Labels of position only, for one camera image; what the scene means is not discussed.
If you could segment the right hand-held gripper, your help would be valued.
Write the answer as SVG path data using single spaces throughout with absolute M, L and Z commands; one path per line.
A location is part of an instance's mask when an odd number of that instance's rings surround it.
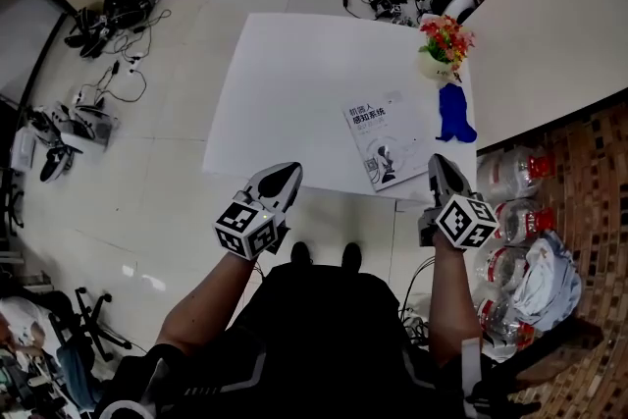
M 427 209 L 419 219 L 420 245 L 433 246 L 433 236 L 440 230 L 455 248 L 482 248 L 498 229 L 492 206 L 471 197 L 474 191 L 468 180 L 444 155 L 430 158 L 428 174 L 436 207 Z

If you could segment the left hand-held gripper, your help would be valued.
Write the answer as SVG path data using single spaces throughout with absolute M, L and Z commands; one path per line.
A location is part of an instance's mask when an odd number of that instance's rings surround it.
M 276 164 L 256 173 L 245 186 L 246 192 L 238 191 L 215 221 L 219 244 L 245 260 L 257 260 L 264 251 L 276 254 L 288 233 L 286 215 L 281 211 L 293 204 L 302 179 L 298 162 Z M 274 209 L 254 198 L 268 199 Z

